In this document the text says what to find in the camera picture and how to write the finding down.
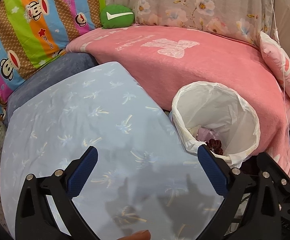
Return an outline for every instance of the brown scrunchie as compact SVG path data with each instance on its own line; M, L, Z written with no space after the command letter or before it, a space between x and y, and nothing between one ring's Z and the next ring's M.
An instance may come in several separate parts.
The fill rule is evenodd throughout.
M223 155L221 140L210 139L206 142L207 147L217 155Z

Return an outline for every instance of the white check mark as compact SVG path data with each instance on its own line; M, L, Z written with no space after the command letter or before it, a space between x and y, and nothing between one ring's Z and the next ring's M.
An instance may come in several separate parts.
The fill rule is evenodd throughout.
M107 14L107 19L111 20L111 19L114 19L116 17L120 17L120 16L128 15L128 14L133 14L133 13L132 12L127 12L127 13L110 14L109 12L106 12L106 14Z

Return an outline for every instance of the striped fabric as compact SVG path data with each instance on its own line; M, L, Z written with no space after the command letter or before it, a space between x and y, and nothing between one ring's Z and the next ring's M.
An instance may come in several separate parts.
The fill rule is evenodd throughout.
M74 38L101 27L105 0L0 2L0 117L8 97L27 78L63 55Z

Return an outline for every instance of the trash can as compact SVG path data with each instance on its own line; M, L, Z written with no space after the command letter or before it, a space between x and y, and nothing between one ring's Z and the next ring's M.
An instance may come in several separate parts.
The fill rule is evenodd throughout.
M222 158L230 167L242 162L258 147L260 124L255 110L235 90L220 83L198 81L182 87L172 102L172 120L188 152L197 154L205 142L193 130L200 127L218 133Z

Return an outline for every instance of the silver bolt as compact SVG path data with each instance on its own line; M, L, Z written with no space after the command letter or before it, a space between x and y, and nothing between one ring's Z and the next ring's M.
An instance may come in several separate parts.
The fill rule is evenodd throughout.
M264 178L269 178L270 177L270 174L267 171L264 171L262 173L262 175L263 175Z
M61 175L63 175L63 171L62 170L55 171L55 176L59 177Z
M33 179L33 177L34 177L33 174L28 174L27 177L26 177L26 179L27 179L27 180L31 180L31 179Z
M239 175L241 173L241 171L238 168L233 168L232 169L232 173L235 174L235 175Z

